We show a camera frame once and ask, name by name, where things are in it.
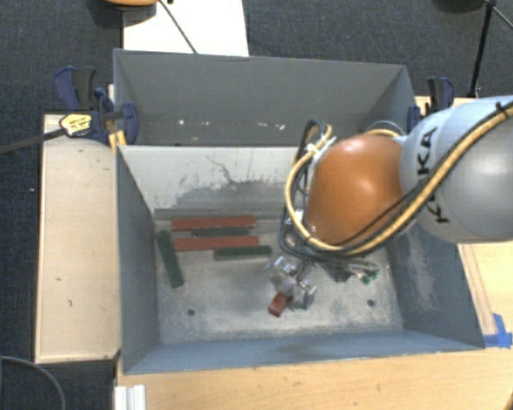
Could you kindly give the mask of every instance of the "blue tape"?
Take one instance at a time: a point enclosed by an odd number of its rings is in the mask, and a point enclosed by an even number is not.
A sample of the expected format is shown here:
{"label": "blue tape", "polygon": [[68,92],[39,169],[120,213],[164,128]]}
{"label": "blue tape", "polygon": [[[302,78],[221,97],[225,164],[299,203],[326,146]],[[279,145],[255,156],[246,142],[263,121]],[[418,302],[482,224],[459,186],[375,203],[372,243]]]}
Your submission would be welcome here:
{"label": "blue tape", "polygon": [[507,332],[501,315],[492,313],[492,317],[494,318],[494,322],[496,322],[498,332],[496,334],[483,336],[485,346],[487,348],[511,349],[511,346],[513,346],[513,333]]}

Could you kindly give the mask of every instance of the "yellow cable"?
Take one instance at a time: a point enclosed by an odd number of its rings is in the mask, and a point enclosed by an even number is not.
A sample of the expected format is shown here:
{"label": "yellow cable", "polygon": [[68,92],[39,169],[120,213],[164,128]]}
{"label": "yellow cable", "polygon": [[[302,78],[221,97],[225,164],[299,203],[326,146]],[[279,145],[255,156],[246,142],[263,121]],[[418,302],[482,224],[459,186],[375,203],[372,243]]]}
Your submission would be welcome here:
{"label": "yellow cable", "polygon": [[[366,252],[380,243],[386,241],[392,234],[394,234],[402,225],[404,225],[411,217],[414,216],[417,209],[433,194],[435,188],[439,186],[440,182],[445,178],[445,176],[450,172],[454,164],[460,159],[464,152],[466,152],[472,144],[474,144],[479,138],[486,135],[496,126],[500,125],[504,121],[508,120],[511,116],[513,116],[513,106],[511,108],[506,109],[505,111],[498,112],[498,114],[494,115],[490,120],[483,123],[479,127],[475,128],[468,136],[466,136],[454,149],[453,151],[445,158],[445,161],[441,164],[435,174],[428,180],[426,185],[422,188],[420,193],[415,197],[414,201],[410,203],[410,205],[395,219],[395,221],[388,226],[381,234],[377,237],[373,238],[369,242],[364,245],[351,250],[349,253],[346,253],[346,256],[350,255],[359,255],[363,252]],[[297,230],[302,234],[302,237],[309,244],[316,246],[319,249],[323,249],[329,252],[342,252],[343,247],[341,246],[333,246],[332,244],[327,244],[312,236],[312,234],[306,229],[304,224],[298,219],[295,215],[294,207],[292,206],[291,201],[291,187],[292,181],[295,176],[298,174],[298,170],[309,160],[314,154],[323,146],[316,145],[316,150],[309,150],[300,160],[298,160],[292,170],[287,177],[286,185],[285,185],[285,202],[286,209],[291,217],[292,223],[295,225]]]}
{"label": "yellow cable", "polygon": [[396,138],[399,134],[395,131],[390,131],[389,129],[371,129],[370,131],[366,131],[365,135],[384,135],[385,137]]}

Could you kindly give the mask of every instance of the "red wooden bar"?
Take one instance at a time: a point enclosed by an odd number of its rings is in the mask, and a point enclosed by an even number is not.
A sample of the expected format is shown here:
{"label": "red wooden bar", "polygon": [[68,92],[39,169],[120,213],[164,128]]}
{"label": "red wooden bar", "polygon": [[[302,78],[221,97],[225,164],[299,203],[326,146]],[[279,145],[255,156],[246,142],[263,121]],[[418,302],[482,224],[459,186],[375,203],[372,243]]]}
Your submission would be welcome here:
{"label": "red wooden bar", "polygon": [[197,219],[173,219],[171,231],[191,231],[199,228],[223,228],[230,226],[249,226],[257,224],[257,218],[252,215],[236,217],[205,217]]}

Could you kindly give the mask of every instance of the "blue clamp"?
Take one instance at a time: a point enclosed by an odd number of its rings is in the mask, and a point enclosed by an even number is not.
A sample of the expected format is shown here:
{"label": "blue clamp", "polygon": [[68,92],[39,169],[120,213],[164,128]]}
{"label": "blue clamp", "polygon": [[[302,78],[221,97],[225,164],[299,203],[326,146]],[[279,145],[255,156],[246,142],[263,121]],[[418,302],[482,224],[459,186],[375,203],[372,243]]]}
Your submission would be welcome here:
{"label": "blue clamp", "polygon": [[454,85],[447,78],[429,78],[429,97],[431,102],[426,106],[426,115],[448,109],[454,103]]}
{"label": "blue clamp", "polygon": [[420,107],[414,105],[409,107],[409,113],[407,114],[407,133],[414,129],[420,120],[422,119],[422,112]]}
{"label": "blue clamp", "polygon": [[505,330],[504,320],[499,314],[492,313],[498,332],[483,336],[487,348],[506,348],[513,346],[513,333]]}
{"label": "blue clamp", "polygon": [[127,144],[134,144],[139,134],[139,116],[134,103],[123,103],[120,110],[115,111],[114,103],[103,88],[92,90],[94,75],[95,68],[92,67],[65,67],[54,77],[55,93],[69,113],[84,112],[91,116],[91,132],[83,138],[108,144],[112,131],[107,122],[113,121],[116,130],[125,132]]}

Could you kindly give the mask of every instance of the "green block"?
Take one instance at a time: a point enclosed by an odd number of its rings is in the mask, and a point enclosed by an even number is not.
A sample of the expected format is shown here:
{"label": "green block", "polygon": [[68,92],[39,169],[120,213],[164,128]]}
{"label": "green block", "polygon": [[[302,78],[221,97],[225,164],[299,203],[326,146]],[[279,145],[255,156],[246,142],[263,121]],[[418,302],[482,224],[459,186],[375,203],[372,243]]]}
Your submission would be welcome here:
{"label": "green block", "polygon": [[193,237],[236,237],[247,235],[249,235],[249,228],[245,226],[224,226],[222,228],[192,229]]}
{"label": "green block", "polygon": [[176,289],[185,283],[180,271],[177,254],[174,252],[173,240],[167,231],[160,231],[156,234],[157,247],[160,249],[165,271],[169,277],[171,287]]}
{"label": "green block", "polygon": [[215,249],[215,261],[248,260],[271,256],[272,248],[266,245],[247,246],[244,248]]}

